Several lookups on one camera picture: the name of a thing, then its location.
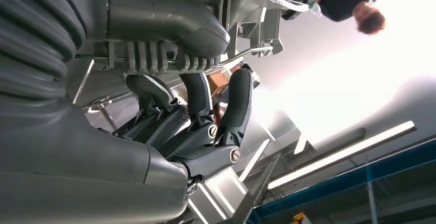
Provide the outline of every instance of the gray plastic housing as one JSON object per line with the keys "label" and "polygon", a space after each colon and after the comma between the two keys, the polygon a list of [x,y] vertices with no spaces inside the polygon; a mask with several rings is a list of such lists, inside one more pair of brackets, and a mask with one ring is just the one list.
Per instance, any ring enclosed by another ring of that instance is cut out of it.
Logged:
{"label": "gray plastic housing", "polygon": [[[87,39],[164,39],[197,57],[225,50],[226,32],[198,0],[144,2],[0,0],[1,223],[156,223],[186,208],[186,168],[91,127],[61,81]],[[183,20],[169,16],[184,8]]]}

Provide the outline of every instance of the yellow object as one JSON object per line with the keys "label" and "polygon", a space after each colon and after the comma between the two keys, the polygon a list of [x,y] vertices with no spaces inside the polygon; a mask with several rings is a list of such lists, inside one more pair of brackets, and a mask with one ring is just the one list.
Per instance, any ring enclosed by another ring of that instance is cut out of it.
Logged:
{"label": "yellow object", "polygon": [[302,219],[304,219],[304,217],[305,217],[304,213],[301,212],[301,213],[299,213],[297,215],[294,215],[294,221],[302,220]]}

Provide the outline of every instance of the hair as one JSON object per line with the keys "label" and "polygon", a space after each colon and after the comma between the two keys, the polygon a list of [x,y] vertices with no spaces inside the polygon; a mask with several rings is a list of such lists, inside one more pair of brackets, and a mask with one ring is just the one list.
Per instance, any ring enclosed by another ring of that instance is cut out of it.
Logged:
{"label": "hair", "polygon": [[374,35],[383,30],[385,25],[385,17],[376,10],[359,24],[358,30],[367,35]]}

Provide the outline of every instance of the metal screw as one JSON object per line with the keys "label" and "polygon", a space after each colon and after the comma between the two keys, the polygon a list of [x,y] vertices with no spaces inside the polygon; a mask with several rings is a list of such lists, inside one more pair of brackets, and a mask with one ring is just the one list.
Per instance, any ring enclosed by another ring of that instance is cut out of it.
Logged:
{"label": "metal screw", "polygon": [[215,138],[215,136],[216,136],[216,131],[218,130],[218,127],[216,126],[216,125],[211,125],[210,127],[209,127],[209,130],[208,130],[208,132],[209,132],[209,137],[210,138]]}
{"label": "metal screw", "polygon": [[241,158],[241,151],[239,150],[238,147],[234,147],[231,151],[230,151],[230,161],[235,164],[239,161],[239,159]]}
{"label": "metal screw", "polygon": [[186,190],[186,195],[188,196],[192,195],[196,190],[197,190],[197,183],[188,187],[188,189]]}
{"label": "metal screw", "polygon": [[189,118],[189,113],[186,108],[182,108],[179,113],[179,118],[181,121],[187,121]]}

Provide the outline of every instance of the metal rod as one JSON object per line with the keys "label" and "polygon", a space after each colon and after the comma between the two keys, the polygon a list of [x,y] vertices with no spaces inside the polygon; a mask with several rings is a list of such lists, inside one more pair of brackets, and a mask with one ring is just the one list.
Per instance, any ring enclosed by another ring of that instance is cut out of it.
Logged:
{"label": "metal rod", "polygon": [[255,52],[261,52],[261,51],[271,51],[272,49],[273,49],[272,46],[245,49],[244,51],[238,53],[234,57],[232,57],[232,58],[230,58],[228,60],[225,60],[223,62],[220,62],[218,65],[219,66],[223,66],[225,64],[228,64],[228,63],[230,63],[232,61],[235,61],[235,60],[239,59],[240,57],[242,57],[242,56],[244,56],[244,55],[246,55],[248,53],[255,53]]}
{"label": "metal rod", "polygon": [[85,76],[82,78],[82,82],[79,85],[79,89],[76,92],[76,95],[74,96],[74,99],[72,100],[72,103],[75,104],[77,102],[77,98],[79,98],[80,93],[83,90],[83,87],[85,86],[86,80],[88,79],[89,74],[91,73],[91,70],[94,66],[94,60],[91,60],[89,63],[88,69],[86,70]]}
{"label": "metal rod", "polygon": [[88,106],[84,106],[84,107],[81,108],[81,109],[82,109],[82,110],[88,110],[88,109],[91,108],[91,107],[95,107],[95,106],[98,106],[98,105],[100,105],[100,104],[107,103],[107,102],[109,102],[109,101],[118,101],[118,100],[124,99],[124,98],[126,98],[126,97],[129,97],[129,96],[131,96],[131,95],[133,95],[133,92],[123,93],[123,94],[120,94],[120,95],[117,95],[117,96],[111,97],[111,98],[109,98],[109,99],[106,99],[106,100],[103,100],[103,101],[100,101],[100,102],[96,102],[96,103],[90,104],[90,105],[88,105]]}
{"label": "metal rod", "polygon": [[109,125],[111,125],[113,130],[117,130],[117,125],[114,122],[114,119],[112,119],[111,115],[107,112],[106,108],[103,104],[100,104],[101,106],[101,114],[105,117]]}
{"label": "metal rod", "polygon": [[[95,56],[90,54],[77,54],[74,58],[75,60],[98,60],[98,61],[108,61],[107,56]],[[125,57],[124,56],[117,56],[115,57],[115,62],[124,62]],[[177,61],[175,60],[168,60],[168,63],[170,64],[176,64]]]}
{"label": "metal rod", "polygon": [[372,189],[372,182],[368,181],[367,185],[368,185],[369,206],[371,208],[372,224],[378,224],[377,211],[375,209],[374,191]]}

